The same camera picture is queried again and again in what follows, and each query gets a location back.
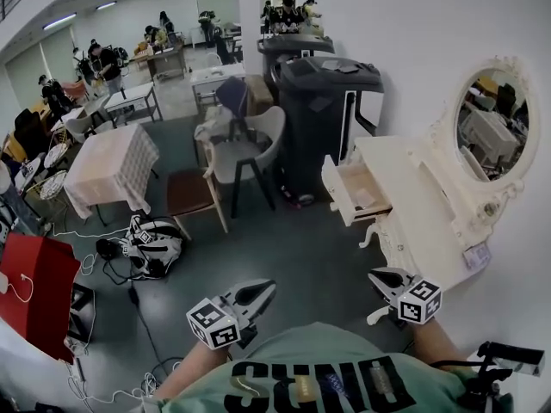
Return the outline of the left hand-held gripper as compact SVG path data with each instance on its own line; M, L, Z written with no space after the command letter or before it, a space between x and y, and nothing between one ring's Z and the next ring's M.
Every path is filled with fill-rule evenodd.
M253 319L263 315L276 295L276 282L250 280L211 299L205 298L186 313L194 335L210 350L237 343L245 348L257 336Z

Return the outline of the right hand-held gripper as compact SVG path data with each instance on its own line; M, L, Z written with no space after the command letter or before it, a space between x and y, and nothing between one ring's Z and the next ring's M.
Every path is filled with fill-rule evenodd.
M433 280L410 275L402 268L373 268L368 274L376 292L402 323L426 324L442 307L443 290Z

